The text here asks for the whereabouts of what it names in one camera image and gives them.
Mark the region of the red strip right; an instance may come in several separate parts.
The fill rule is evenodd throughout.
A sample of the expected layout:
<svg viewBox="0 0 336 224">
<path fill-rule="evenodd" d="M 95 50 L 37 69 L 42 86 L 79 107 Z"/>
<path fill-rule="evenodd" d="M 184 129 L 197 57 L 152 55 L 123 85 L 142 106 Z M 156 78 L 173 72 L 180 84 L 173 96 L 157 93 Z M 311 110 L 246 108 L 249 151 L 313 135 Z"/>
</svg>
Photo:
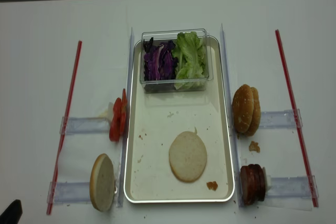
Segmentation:
<svg viewBox="0 0 336 224">
<path fill-rule="evenodd" d="M 287 66 L 287 62 L 286 62 L 286 57 L 285 57 L 285 53 L 284 53 L 284 49 L 283 49 L 283 45 L 282 45 L 282 41 L 281 41 L 280 32 L 279 32 L 278 29 L 275 30 L 275 35 L 276 35 L 276 40 L 277 40 L 277 44 L 278 44 L 280 59 L 281 59 L 281 63 L 282 63 L 282 67 L 283 67 L 283 71 L 284 71 L 284 75 L 285 75 L 285 79 L 286 79 L 286 84 L 287 84 L 287 89 L 288 89 L 288 93 L 289 93 L 290 103 L 291 103 L 291 107 L 292 107 L 292 110 L 293 110 L 294 119 L 295 119 L 295 123 L 296 123 L 297 134 L 298 134 L 298 138 L 299 138 L 302 158 L 303 158 L 304 167 L 305 167 L 305 170 L 306 170 L 308 183 L 309 183 L 309 189 L 310 189 L 310 192 L 311 192 L 311 195 L 312 195 L 311 196 L 312 204 L 315 208 L 318 208 L 319 207 L 319 202 L 318 202 L 317 190 L 315 189 L 316 184 L 314 182 L 313 174 L 312 174 L 311 168 L 310 168 L 310 163 L 309 163 L 308 154 L 307 154 L 307 150 L 306 150 L 306 145 L 305 145 L 305 142 L 304 142 L 304 136 L 303 136 L 303 132 L 302 132 L 302 126 L 300 126 L 299 109 L 297 108 L 297 105 L 296 105 L 295 96 L 294 96 L 292 85 L 291 85 L 289 70 L 288 70 L 288 66 Z"/>
</svg>

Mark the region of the white block behind tomatoes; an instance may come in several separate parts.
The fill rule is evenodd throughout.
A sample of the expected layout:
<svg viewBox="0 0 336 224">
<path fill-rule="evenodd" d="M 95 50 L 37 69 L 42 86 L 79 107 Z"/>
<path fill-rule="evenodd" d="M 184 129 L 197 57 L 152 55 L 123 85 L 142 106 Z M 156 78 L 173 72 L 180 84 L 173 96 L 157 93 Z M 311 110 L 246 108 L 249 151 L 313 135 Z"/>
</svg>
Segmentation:
<svg viewBox="0 0 336 224">
<path fill-rule="evenodd" d="M 109 123 L 112 122 L 112 119 L 113 119 L 113 116 L 114 116 L 113 106 L 114 106 L 114 103 L 109 102 L 108 109 L 107 109 L 107 120 L 109 121 Z"/>
</svg>

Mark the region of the clear holder upper right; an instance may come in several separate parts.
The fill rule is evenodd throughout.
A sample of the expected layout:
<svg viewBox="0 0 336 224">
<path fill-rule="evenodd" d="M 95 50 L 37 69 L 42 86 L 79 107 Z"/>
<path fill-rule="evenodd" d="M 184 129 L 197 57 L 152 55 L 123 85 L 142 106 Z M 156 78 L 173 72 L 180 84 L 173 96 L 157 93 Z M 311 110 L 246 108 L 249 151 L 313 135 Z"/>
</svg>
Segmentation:
<svg viewBox="0 0 336 224">
<path fill-rule="evenodd" d="M 302 128 L 300 110 L 261 112 L 261 129 L 296 129 Z"/>
</svg>

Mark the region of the brown meat patty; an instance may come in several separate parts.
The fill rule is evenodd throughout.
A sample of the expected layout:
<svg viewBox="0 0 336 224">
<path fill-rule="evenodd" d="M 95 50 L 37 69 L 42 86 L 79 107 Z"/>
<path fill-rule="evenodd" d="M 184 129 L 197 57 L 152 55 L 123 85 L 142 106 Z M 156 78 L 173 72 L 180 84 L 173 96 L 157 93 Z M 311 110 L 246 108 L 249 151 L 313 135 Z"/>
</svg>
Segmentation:
<svg viewBox="0 0 336 224">
<path fill-rule="evenodd" d="M 248 166 L 242 166 L 240 169 L 240 181 L 242 186 L 244 205 L 248 206 L 255 201 L 256 183 L 254 172 Z"/>
<path fill-rule="evenodd" d="M 266 194 L 266 182 L 265 182 L 265 176 L 263 169 L 260 165 L 254 164 L 253 168 L 255 170 L 256 175 L 256 182 L 257 182 L 257 198 L 258 201 L 264 201 L 265 200 L 265 194 Z"/>
</svg>

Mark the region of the white block behind patties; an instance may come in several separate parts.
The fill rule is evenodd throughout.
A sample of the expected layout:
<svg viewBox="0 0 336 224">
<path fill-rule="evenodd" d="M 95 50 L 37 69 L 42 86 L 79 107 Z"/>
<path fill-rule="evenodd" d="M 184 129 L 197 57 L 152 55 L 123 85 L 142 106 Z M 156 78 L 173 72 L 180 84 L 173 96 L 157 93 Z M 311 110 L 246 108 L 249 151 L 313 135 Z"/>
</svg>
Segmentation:
<svg viewBox="0 0 336 224">
<path fill-rule="evenodd" d="M 270 189 L 272 188 L 271 176 L 267 174 L 265 167 L 262 168 L 262 171 L 265 178 L 265 188 L 266 188 L 265 195 L 267 195 Z"/>
</svg>

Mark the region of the black object bottom left corner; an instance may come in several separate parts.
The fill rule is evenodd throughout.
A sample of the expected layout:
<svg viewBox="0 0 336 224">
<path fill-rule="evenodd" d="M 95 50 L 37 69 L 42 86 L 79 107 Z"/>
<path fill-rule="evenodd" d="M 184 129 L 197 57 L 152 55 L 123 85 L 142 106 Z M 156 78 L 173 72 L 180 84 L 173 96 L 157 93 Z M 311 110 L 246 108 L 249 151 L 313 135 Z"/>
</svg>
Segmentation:
<svg viewBox="0 0 336 224">
<path fill-rule="evenodd" d="M 1 214 L 0 224 L 18 224 L 22 214 L 22 203 L 16 199 Z"/>
</svg>

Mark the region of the front tomato slice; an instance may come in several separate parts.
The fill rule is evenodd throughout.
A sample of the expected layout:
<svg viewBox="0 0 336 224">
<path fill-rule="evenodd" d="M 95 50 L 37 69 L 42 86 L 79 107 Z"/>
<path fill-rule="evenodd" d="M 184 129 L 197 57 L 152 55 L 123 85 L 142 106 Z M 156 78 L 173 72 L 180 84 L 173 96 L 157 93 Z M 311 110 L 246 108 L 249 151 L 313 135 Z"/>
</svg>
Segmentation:
<svg viewBox="0 0 336 224">
<path fill-rule="evenodd" d="M 122 100 L 117 98 L 113 105 L 113 118 L 110 124 L 109 139 L 112 142 L 118 142 L 120 138 L 120 117 Z"/>
</svg>

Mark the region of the rear sesame bun top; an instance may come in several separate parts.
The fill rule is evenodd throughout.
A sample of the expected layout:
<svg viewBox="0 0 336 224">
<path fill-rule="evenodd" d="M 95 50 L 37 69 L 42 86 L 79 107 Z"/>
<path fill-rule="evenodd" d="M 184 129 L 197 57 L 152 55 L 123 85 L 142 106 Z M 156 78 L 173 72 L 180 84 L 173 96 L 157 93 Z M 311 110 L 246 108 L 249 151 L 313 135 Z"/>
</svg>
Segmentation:
<svg viewBox="0 0 336 224">
<path fill-rule="evenodd" d="M 254 110 L 252 115 L 251 124 L 249 129 L 245 133 L 247 136 L 253 136 L 259 128 L 260 118 L 261 118 L 261 110 L 260 110 L 260 103 L 259 103 L 259 94 L 258 90 L 254 87 L 251 87 L 253 98 L 254 98 Z"/>
</svg>

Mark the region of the green lettuce leaves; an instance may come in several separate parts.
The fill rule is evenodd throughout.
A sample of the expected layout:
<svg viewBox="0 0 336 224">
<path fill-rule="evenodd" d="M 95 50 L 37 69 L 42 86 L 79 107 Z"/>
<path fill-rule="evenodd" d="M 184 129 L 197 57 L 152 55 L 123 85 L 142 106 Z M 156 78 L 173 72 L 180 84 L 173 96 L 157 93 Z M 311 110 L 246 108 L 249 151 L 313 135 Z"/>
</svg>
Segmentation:
<svg viewBox="0 0 336 224">
<path fill-rule="evenodd" d="M 204 37 L 196 32 L 179 33 L 175 42 L 173 56 L 176 57 L 176 90 L 199 90 L 204 87 L 206 78 L 206 56 Z"/>
</svg>

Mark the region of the clear plastic salad container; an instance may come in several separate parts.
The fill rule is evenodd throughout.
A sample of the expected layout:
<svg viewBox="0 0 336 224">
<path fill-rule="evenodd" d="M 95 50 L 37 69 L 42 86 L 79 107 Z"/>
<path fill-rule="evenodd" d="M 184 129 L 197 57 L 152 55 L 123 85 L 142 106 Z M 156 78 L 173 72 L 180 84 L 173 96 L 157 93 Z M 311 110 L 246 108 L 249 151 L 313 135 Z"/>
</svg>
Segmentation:
<svg viewBox="0 0 336 224">
<path fill-rule="evenodd" d="M 139 80 L 147 93 L 205 90 L 213 78 L 203 28 L 144 32 L 140 45 Z"/>
</svg>

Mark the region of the rear brown meat patty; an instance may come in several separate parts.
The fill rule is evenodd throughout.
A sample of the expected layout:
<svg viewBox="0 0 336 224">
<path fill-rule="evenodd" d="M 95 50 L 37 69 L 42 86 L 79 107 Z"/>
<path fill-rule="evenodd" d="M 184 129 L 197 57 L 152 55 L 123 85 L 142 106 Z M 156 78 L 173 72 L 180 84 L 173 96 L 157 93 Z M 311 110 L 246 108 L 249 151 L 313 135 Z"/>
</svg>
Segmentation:
<svg viewBox="0 0 336 224">
<path fill-rule="evenodd" d="M 264 201 L 265 200 L 265 194 L 266 194 L 266 182 L 265 182 L 265 176 L 263 169 L 260 165 L 254 164 L 253 168 L 255 170 L 256 175 L 256 182 L 257 182 L 257 198 L 258 201 Z"/>
</svg>

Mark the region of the front brown meat patty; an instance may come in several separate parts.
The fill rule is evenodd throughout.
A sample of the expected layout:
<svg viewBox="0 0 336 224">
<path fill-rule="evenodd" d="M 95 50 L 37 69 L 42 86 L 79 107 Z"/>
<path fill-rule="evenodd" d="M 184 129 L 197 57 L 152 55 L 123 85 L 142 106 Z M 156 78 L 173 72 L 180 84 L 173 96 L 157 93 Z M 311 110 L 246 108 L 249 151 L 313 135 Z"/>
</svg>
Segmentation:
<svg viewBox="0 0 336 224">
<path fill-rule="evenodd" d="M 256 183 L 254 172 L 248 166 L 242 166 L 240 169 L 240 181 L 242 186 L 244 205 L 248 206 L 255 201 Z"/>
</svg>

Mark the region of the rear tomato slice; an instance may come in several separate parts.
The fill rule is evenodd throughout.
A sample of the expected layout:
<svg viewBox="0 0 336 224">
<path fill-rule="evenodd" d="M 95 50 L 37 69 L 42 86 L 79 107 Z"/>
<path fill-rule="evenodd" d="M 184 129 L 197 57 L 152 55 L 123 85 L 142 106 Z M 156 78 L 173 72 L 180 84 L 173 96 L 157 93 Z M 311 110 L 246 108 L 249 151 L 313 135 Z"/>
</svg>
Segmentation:
<svg viewBox="0 0 336 224">
<path fill-rule="evenodd" d="M 124 129 L 125 129 L 125 122 L 127 118 L 127 105 L 128 105 L 127 94 L 126 94 L 126 90 L 123 89 L 122 105 L 121 105 L 121 112 L 120 112 L 120 134 L 121 135 L 124 133 Z"/>
</svg>

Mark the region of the clear holder lower right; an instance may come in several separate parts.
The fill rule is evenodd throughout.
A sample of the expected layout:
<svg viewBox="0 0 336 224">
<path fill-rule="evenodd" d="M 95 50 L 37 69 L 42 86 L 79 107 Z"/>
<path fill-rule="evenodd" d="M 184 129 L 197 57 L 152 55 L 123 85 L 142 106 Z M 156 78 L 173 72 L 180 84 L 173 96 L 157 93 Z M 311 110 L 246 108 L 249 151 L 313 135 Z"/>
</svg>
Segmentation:
<svg viewBox="0 0 336 224">
<path fill-rule="evenodd" d="M 311 198 L 307 176 L 271 177 L 272 188 L 266 198 Z"/>
</svg>

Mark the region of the clear holder upper left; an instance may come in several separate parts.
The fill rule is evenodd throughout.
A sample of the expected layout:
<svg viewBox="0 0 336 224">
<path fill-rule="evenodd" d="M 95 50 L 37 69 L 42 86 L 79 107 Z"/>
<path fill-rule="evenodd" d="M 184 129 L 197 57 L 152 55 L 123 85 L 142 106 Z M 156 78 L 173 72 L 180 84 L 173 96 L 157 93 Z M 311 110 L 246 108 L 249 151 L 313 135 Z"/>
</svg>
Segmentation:
<svg viewBox="0 0 336 224">
<path fill-rule="evenodd" d="M 108 133 L 110 123 L 107 118 L 63 117 L 60 135 Z"/>
</svg>

